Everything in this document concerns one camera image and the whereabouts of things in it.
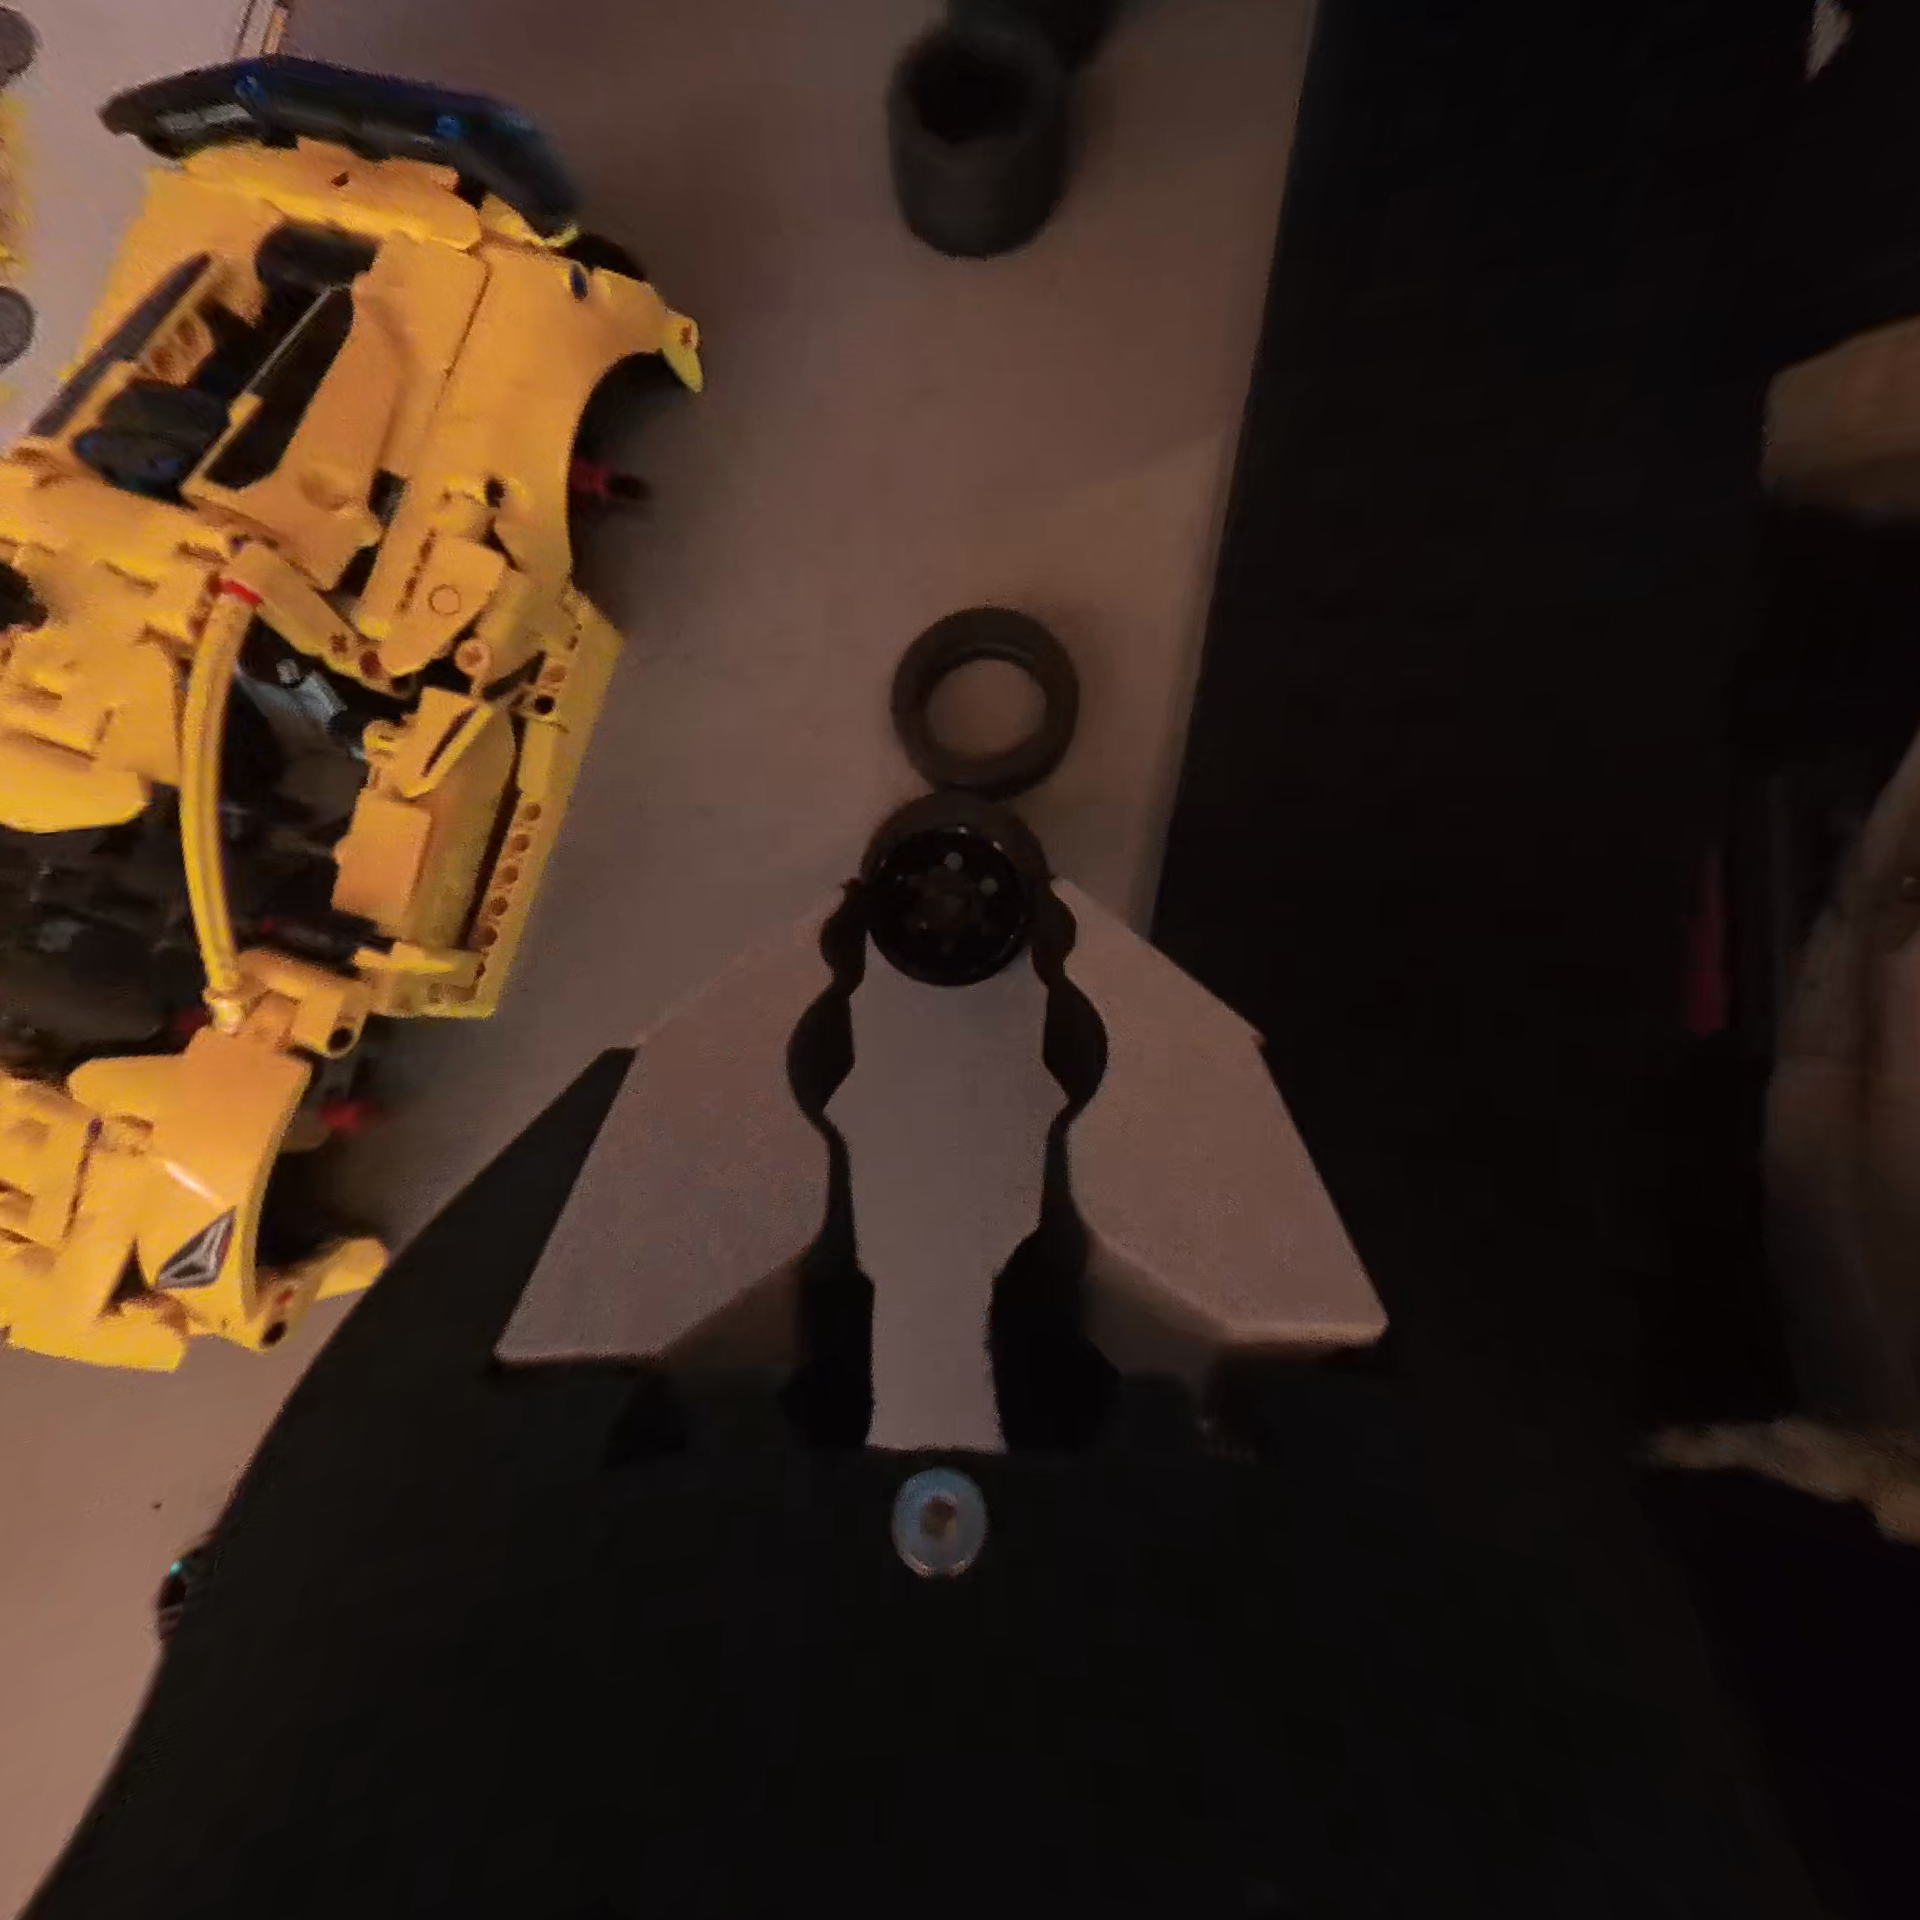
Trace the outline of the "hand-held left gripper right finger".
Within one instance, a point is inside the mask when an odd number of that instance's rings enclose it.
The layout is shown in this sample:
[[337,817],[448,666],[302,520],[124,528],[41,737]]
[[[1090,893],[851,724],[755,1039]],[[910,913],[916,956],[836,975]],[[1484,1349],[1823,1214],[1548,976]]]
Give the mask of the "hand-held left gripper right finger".
[[1136,1387],[1203,1410],[1267,1363],[1371,1349],[1388,1312],[1260,1033],[1065,878],[1026,956],[1057,1102],[988,1292],[1000,1443],[1090,1448]]

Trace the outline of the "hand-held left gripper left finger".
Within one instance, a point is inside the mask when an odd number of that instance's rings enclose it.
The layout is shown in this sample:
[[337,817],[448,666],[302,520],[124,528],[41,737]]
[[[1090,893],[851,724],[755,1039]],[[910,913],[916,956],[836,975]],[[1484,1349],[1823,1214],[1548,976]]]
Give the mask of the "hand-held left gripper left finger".
[[865,963],[861,886],[842,885],[640,1037],[499,1365],[740,1389],[805,1444],[867,1444],[874,1282],[829,1114]]

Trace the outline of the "black ridged toy part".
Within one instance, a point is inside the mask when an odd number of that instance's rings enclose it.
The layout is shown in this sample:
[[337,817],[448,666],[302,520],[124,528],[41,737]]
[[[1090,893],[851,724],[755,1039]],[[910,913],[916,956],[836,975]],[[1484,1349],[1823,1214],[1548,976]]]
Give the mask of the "black ridged toy part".
[[857,883],[882,960],[924,986],[963,991],[1026,951],[1049,868],[1039,838],[1008,807],[933,788],[875,827]]

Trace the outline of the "yellow toy brick car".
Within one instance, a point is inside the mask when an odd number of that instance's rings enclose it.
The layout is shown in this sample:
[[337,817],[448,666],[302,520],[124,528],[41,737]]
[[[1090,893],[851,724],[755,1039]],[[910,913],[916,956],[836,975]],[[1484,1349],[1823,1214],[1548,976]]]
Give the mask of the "yellow toy brick car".
[[703,368],[508,105],[257,55],[100,121],[146,196],[1,468],[1,1323],[167,1375],[388,1267],[282,1169],[498,1011],[621,653],[590,423]]

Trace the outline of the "grey desk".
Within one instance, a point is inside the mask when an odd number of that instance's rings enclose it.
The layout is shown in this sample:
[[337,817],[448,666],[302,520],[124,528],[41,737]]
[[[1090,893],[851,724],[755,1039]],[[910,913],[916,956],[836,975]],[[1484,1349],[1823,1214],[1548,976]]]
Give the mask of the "grey desk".
[[1044,848],[1143,924],[1262,328],[1316,4],[1121,4],[1039,236],[903,228],[886,92],[937,4],[291,4],[291,44],[487,92],[696,319],[699,398],[581,569],[628,646],[491,1020],[405,1027],[343,1141],[405,1246],[601,1051],[792,924],[914,783],[887,687],[931,621],[1042,619],[1082,674]]

